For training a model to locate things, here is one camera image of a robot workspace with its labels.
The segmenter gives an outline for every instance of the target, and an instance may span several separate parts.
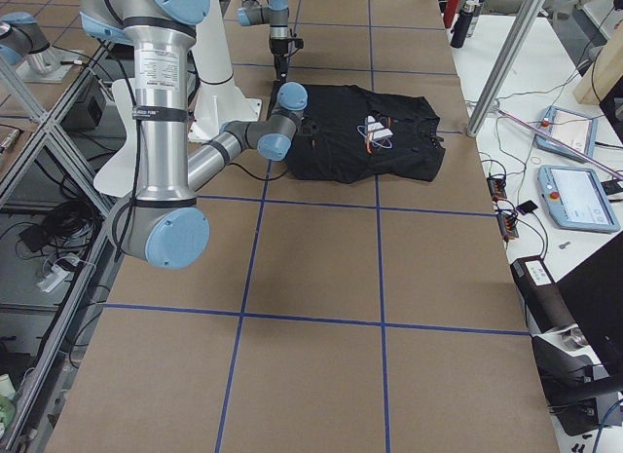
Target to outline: green object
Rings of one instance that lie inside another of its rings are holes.
[[[3,396],[0,396],[0,423],[4,424],[4,428],[9,427],[16,415],[16,408],[13,404]]]

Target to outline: tablet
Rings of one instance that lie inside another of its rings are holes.
[[[562,109],[554,105],[550,106],[543,115],[543,121],[547,120],[548,124],[541,122],[538,127],[542,132],[547,132],[562,143],[571,148],[593,156],[595,148],[595,136],[597,133],[597,120],[586,115],[578,114],[571,110]],[[545,151],[567,156],[581,163],[584,160],[571,151],[554,144],[538,134],[534,136],[536,146]]]
[[[595,172],[541,166],[538,184],[552,219],[563,229],[616,232],[619,222]]]

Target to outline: red object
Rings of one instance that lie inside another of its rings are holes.
[[[444,11],[444,26],[446,26],[446,29],[450,29],[455,20],[458,3],[460,3],[460,0],[448,0],[446,3],[446,10]]]

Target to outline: black cloth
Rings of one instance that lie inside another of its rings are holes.
[[[304,121],[285,163],[301,180],[352,183],[377,173],[432,181],[445,149],[439,117],[423,97],[376,94],[356,86],[305,85]],[[393,132],[392,147],[367,152],[357,130],[373,116]]]

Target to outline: robotic arm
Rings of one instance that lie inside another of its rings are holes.
[[[287,80],[288,59],[291,57],[290,44],[294,43],[296,50],[303,49],[303,39],[292,34],[288,28],[289,16],[288,0],[269,0],[268,6],[260,5],[260,0],[242,0],[242,7],[238,8],[240,25],[270,25],[269,47],[273,53],[276,78],[280,84]]]
[[[0,55],[10,65],[26,58],[30,68],[40,75],[60,68],[55,49],[36,19],[25,12],[9,13],[0,18]]]
[[[246,148],[283,159],[307,104],[303,87],[284,86],[267,122],[232,122],[189,161],[186,58],[208,10],[209,0],[81,0],[88,34],[134,46],[137,169],[108,234],[118,250],[163,268],[193,263],[207,245],[194,190]]]

